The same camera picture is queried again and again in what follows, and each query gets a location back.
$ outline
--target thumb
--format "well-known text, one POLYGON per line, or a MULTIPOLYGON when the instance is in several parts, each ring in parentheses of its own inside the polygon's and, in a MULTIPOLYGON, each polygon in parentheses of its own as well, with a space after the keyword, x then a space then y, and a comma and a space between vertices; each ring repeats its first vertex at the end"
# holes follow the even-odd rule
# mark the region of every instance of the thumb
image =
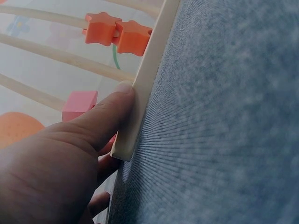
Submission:
POLYGON ((74 120, 53 126, 51 131, 75 136, 99 150, 108 143, 129 116, 134 96, 132 83, 123 81, 115 88, 114 93, 93 109, 74 120))

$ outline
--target finger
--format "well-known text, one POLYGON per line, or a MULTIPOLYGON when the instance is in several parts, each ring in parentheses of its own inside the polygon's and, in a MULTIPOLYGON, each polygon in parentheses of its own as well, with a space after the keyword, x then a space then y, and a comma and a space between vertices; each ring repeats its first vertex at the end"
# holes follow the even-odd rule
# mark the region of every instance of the finger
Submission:
POLYGON ((111 174, 119 167, 121 161, 112 158, 109 154, 105 155, 98 163, 98 186, 100 186, 111 174))
POLYGON ((114 136, 128 117, 133 103, 132 83, 121 82, 115 92, 90 111, 69 122, 80 139, 95 149, 101 149, 114 136))
POLYGON ((78 221, 78 224, 94 224, 88 209, 84 211, 80 220, 78 221))
POLYGON ((92 218, 108 208, 109 202, 110 194, 108 192, 103 192, 99 195, 94 196, 88 204, 88 209, 92 218))
POLYGON ((98 156, 108 154, 111 151, 112 145, 112 142, 108 142, 100 151, 98 151, 98 156))

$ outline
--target wooden frame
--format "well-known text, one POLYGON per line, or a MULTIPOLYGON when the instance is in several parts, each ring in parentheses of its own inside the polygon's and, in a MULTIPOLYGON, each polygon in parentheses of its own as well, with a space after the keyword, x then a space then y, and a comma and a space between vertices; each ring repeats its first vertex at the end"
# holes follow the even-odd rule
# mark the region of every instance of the wooden frame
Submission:
POLYGON ((134 107, 128 123, 117 134, 111 151, 112 157, 124 161, 129 161, 132 157, 152 86, 179 4, 180 0, 164 1, 133 84, 136 91, 134 107))

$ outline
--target hand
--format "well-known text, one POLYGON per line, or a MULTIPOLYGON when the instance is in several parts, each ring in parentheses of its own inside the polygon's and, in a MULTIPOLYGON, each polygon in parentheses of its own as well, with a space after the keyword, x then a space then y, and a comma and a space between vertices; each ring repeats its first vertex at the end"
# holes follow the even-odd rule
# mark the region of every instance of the hand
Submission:
POLYGON ((93 223, 109 205, 106 192, 91 197, 119 166, 108 141, 131 110, 131 86, 121 83, 82 116, 0 150, 0 224, 93 223))

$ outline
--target gray upholstered surface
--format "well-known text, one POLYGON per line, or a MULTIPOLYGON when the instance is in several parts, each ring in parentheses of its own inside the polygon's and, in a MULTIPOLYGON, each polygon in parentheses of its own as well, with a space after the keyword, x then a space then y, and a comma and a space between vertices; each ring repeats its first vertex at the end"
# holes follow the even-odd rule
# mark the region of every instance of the gray upholstered surface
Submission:
POLYGON ((111 224, 299 224, 299 1, 182 0, 111 224))

